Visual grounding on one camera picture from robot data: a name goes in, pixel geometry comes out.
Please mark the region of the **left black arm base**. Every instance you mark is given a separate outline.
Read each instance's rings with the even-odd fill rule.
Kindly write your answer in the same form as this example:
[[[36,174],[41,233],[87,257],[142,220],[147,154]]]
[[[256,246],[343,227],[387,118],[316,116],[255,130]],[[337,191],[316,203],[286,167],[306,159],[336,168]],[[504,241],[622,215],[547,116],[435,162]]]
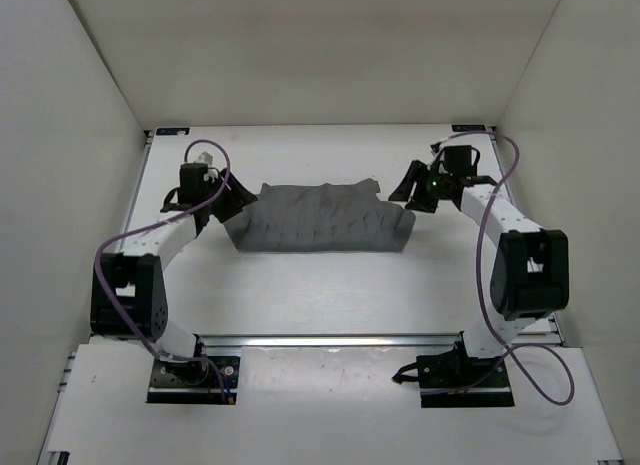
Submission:
[[[239,351],[214,354],[205,352],[215,364],[222,381],[218,380],[209,362],[170,362],[155,360],[151,369],[146,401],[150,404],[223,405],[237,403],[241,355]]]

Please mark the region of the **grey pleated skirt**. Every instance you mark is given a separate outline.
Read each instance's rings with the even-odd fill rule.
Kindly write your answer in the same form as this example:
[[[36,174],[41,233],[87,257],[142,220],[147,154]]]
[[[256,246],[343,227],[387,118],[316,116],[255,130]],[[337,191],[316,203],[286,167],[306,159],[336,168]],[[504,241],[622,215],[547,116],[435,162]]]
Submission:
[[[416,216],[380,200],[379,192],[371,178],[340,185],[263,184],[257,201],[224,227],[243,253],[400,253]]]

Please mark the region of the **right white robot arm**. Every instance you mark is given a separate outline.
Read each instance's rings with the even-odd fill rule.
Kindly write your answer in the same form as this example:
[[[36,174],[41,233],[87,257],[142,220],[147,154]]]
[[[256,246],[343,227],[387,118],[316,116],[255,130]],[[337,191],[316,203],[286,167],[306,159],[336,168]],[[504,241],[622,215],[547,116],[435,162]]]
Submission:
[[[493,359],[527,327],[562,310],[569,300],[568,238],[527,218],[490,176],[478,172],[479,151],[471,145],[432,148],[430,163],[414,160],[390,195],[406,209],[433,213],[442,201],[479,227],[476,246],[496,248],[487,285],[476,285],[481,318],[460,337],[464,351],[448,361],[449,376],[471,385]]]

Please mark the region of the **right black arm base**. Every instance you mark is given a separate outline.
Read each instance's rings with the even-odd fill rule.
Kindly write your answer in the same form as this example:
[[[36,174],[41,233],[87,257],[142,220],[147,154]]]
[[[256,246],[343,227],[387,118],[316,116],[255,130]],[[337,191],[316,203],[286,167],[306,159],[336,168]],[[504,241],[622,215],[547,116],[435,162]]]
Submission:
[[[418,355],[392,376],[396,384],[417,383],[423,409],[511,408],[515,400],[499,356],[473,358],[461,338],[438,354]]]

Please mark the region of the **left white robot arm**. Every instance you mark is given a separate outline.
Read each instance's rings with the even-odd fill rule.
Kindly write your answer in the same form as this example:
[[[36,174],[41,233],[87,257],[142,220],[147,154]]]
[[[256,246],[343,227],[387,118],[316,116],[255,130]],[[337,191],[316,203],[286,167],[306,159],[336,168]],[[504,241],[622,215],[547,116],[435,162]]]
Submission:
[[[228,170],[202,163],[180,167],[179,185],[164,198],[158,221],[134,234],[118,253],[101,252],[94,266],[90,326],[95,334],[134,337],[159,360],[174,362],[188,383],[208,374],[200,337],[169,319],[164,271],[212,217],[225,223],[256,202]]]

